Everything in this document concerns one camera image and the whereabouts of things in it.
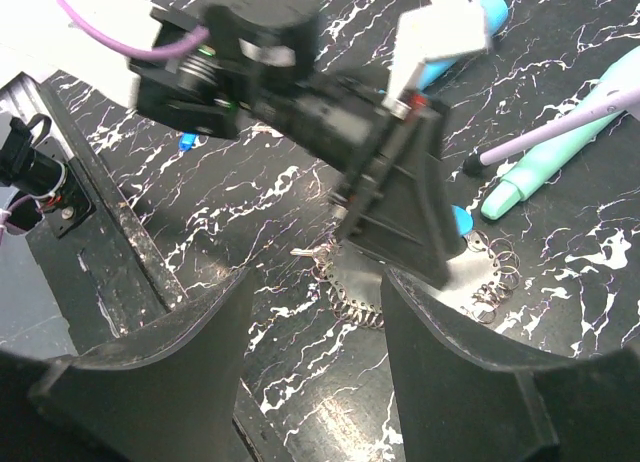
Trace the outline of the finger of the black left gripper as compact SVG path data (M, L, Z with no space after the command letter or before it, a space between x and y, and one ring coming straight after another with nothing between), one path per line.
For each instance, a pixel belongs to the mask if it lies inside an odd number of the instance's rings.
M335 238L442 288L460 246L441 175L442 114L413 114L391 126L356 179Z

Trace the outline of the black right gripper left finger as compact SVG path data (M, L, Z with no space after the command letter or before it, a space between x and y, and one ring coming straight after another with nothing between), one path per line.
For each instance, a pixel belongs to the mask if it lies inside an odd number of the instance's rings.
M30 401L103 460L227 460L253 283L243 269L126 336L52 364Z

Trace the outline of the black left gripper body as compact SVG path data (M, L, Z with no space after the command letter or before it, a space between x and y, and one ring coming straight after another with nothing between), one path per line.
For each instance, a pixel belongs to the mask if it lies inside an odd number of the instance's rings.
M316 10L216 4L203 11L202 20L237 99L251 115L348 181L384 177L407 159L439 169L445 107L422 94L424 64L417 57L397 66L380 92L382 68L316 70Z

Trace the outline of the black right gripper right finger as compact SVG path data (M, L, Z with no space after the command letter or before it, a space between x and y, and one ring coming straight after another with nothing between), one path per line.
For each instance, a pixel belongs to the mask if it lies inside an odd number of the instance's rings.
M498 334L387 273L386 344L409 461L635 461L639 344L591 359Z

